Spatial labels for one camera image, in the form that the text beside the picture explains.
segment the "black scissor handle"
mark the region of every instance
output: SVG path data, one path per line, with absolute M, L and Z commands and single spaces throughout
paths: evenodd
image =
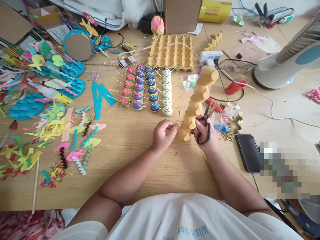
M 197 144 L 199 144 L 199 145 L 207 144 L 209 142 L 209 140 L 210 140 L 210 137 L 211 137 L 211 124 L 208 125 L 208 122 L 206 122 L 204 126 L 205 127 L 208 126 L 208 136 L 207 136 L 207 139 L 203 143 L 200 143 L 199 139 L 200 139 L 202 133 L 199 131 L 199 134 L 198 134 L 198 137 L 197 137 Z

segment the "red cup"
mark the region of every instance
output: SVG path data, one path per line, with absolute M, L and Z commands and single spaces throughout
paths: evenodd
M 241 82 L 241 83 L 247 83 L 247 81 L 245 80 L 245 76 L 241 76 L 235 79 L 235 81 L 237 82 Z M 240 84 L 240 83 L 236 83 L 236 82 L 232 82 L 226 89 L 226 94 L 228 95 L 233 95 L 236 92 L 239 92 L 242 88 L 244 88 L 246 85 Z

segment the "hand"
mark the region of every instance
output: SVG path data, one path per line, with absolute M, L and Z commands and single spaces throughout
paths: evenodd
M 169 120 L 162 120 L 153 130 L 151 150 L 155 154 L 162 154 L 170 146 L 177 134 L 178 124 Z
M 203 114 L 199 115 L 197 119 L 200 119 L 203 117 Z M 216 152 L 220 150 L 220 146 L 218 143 L 218 138 L 216 135 L 216 130 L 214 130 L 214 127 L 211 123 L 211 120 L 208 118 L 208 125 L 211 125 L 211 137 L 210 140 L 205 145 L 199 145 L 200 149 L 204 152 L 204 154 L 210 153 L 210 152 Z M 197 137 L 199 135 L 199 132 L 201 132 L 201 136 L 199 138 L 199 142 L 203 143 L 206 141 L 208 136 L 208 128 L 204 126 L 204 123 L 196 120 L 196 128 L 192 130 L 194 138 L 197 140 Z

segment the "cardboard circle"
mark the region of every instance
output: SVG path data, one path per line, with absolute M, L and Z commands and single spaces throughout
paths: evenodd
M 65 40 L 64 48 L 74 60 L 85 61 L 91 57 L 93 52 L 90 41 L 92 40 L 88 36 L 72 34 Z

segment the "electric fan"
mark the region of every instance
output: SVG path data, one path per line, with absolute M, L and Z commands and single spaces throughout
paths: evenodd
M 291 83 L 295 75 L 320 63 L 320 13 L 305 25 L 282 49 L 255 67 L 254 82 L 261 88 L 275 90 Z

